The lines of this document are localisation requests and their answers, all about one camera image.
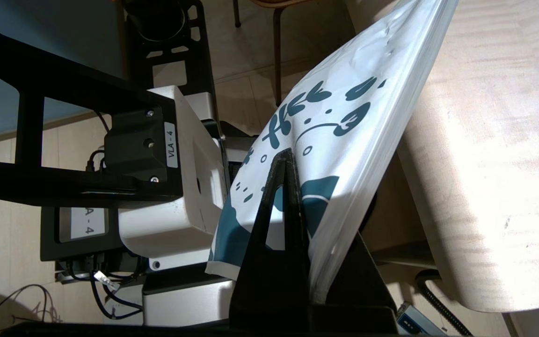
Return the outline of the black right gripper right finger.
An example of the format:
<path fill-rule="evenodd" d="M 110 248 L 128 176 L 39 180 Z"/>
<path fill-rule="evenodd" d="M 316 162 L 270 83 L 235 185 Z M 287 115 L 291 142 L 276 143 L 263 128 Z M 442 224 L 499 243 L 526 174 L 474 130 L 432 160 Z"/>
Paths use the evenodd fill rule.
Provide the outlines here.
<path fill-rule="evenodd" d="M 396 307 L 361 233 L 356 233 L 321 305 Z"/>

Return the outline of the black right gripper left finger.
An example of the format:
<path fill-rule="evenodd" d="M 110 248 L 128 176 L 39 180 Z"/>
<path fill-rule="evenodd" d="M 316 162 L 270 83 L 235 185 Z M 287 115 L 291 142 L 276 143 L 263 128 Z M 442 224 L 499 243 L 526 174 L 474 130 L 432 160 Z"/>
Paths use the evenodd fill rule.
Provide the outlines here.
<path fill-rule="evenodd" d="M 284 250 L 267 247 L 276 192 L 282 192 Z M 232 305 L 307 305 L 308 233 L 291 149 L 272 160 L 251 237 L 231 299 Z"/>

